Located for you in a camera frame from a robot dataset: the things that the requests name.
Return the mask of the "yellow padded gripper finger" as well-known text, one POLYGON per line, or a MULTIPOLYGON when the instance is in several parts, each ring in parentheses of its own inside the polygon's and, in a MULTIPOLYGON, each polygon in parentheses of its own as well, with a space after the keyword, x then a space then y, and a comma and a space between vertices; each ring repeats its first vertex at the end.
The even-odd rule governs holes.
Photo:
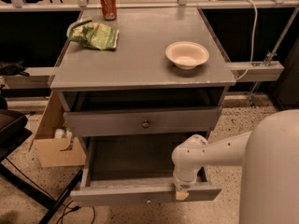
POLYGON ((189 192, 184 189, 176 189, 176 200, 185 201, 189 197, 189 192))

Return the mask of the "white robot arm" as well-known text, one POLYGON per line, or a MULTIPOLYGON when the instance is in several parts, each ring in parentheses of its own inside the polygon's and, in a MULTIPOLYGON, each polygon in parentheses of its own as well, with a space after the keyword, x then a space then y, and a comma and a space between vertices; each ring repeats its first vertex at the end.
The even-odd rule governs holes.
POLYGON ((188 192, 206 165, 242 167, 239 224, 299 224, 299 110, 277 112, 248 133, 209 144, 195 134, 172 153, 188 192))

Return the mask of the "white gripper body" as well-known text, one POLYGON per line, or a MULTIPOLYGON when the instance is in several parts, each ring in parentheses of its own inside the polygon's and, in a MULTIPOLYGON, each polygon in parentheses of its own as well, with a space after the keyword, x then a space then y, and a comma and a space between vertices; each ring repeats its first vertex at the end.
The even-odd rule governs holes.
POLYGON ((197 182, 197 174, 198 169, 181 168, 176 165, 173 172, 173 182, 178 190, 187 191, 197 182))

